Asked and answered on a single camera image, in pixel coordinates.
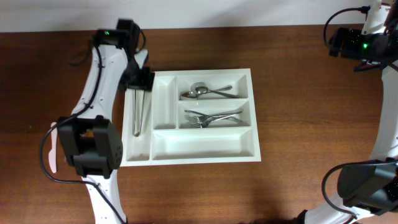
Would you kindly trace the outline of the long metal tongs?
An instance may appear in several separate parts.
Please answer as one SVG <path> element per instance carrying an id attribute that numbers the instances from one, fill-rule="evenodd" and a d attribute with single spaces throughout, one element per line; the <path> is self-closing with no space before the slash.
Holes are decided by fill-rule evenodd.
<path id="1" fill-rule="evenodd" d="M 142 132 L 143 119 L 144 119 L 144 107 L 145 107 L 145 96 L 144 90 L 133 91 L 133 129 L 132 133 L 135 137 L 139 137 Z"/>

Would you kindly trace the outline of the large metal spoon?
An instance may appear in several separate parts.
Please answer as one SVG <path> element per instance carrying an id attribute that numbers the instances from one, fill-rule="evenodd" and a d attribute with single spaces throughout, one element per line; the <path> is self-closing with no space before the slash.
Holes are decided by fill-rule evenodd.
<path id="1" fill-rule="evenodd" d="M 223 88 L 216 89 L 216 91 L 228 91 L 233 87 L 231 85 L 224 86 Z M 183 91 L 180 93 L 180 100 L 197 100 L 198 95 L 193 91 Z"/>

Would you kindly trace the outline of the metal fork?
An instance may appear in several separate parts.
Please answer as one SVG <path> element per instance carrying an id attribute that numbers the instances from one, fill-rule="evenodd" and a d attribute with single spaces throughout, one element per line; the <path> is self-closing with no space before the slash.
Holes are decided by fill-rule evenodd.
<path id="1" fill-rule="evenodd" d="M 241 120 L 239 118 L 236 118 L 234 116 L 226 116 L 226 117 L 222 117 L 222 118 L 217 118 L 214 121 L 231 121 L 231 122 L 236 123 L 236 124 L 243 124 L 244 123 L 243 120 Z"/>
<path id="2" fill-rule="evenodd" d="M 192 128 L 207 128 L 210 123 L 221 120 L 229 120 L 237 124 L 242 124 L 243 121 L 233 115 L 224 116 L 187 116 L 186 120 L 190 123 Z"/>
<path id="3" fill-rule="evenodd" d="M 222 119 L 232 118 L 241 114 L 243 109 L 236 109 L 232 111 L 217 113 L 217 114 L 200 114 L 199 116 L 187 116 L 187 121 L 191 123 L 203 124 L 210 121 L 218 121 Z"/>

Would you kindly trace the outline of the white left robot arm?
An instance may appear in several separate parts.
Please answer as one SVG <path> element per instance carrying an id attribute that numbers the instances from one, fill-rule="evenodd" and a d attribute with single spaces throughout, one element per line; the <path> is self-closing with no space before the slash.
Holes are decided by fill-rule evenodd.
<path id="1" fill-rule="evenodd" d="M 56 131 L 66 162 L 85 185 L 96 223 L 127 223 L 119 189 L 121 135 L 112 123 L 118 90 L 152 91 L 155 73 L 146 66 L 143 30 L 132 19 L 119 19 L 115 29 L 98 29 L 89 44 L 92 61 L 83 93 L 69 117 L 59 117 Z"/>

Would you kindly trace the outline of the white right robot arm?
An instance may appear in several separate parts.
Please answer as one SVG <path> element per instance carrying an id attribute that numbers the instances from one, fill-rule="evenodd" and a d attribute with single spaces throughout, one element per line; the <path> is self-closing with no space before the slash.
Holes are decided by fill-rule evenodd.
<path id="1" fill-rule="evenodd" d="M 337 165 L 322 180 L 325 203 L 304 210 L 294 223 L 357 223 L 397 212 L 397 1 L 357 8 L 363 28 L 323 36 L 329 54 L 361 61 L 355 72 L 382 71 L 383 100 L 376 143 L 368 160 Z"/>

